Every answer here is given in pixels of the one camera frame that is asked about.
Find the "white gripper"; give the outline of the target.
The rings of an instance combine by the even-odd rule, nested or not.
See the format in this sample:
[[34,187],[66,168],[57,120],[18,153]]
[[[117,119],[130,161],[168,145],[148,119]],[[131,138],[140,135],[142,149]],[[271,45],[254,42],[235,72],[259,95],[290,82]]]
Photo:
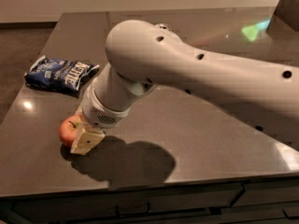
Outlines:
[[[88,86],[84,92],[80,106],[75,115],[84,115],[85,119],[94,127],[101,129],[111,129],[126,118],[130,109],[115,111],[103,105],[95,93],[96,79]],[[98,129],[80,125],[76,132],[76,138],[71,146],[72,154],[86,155],[103,139],[105,134]]]

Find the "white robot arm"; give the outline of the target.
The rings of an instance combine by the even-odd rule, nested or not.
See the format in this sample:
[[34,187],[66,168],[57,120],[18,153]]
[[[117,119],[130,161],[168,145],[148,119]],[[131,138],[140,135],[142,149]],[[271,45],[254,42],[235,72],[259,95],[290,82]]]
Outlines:
[[166,85],[208,101],[253,128],[299,147],[299,68],[197,49],[163,24],[123,21],[106,40],[107,65],[85,91],[71,146],[85,155],[131,105]]

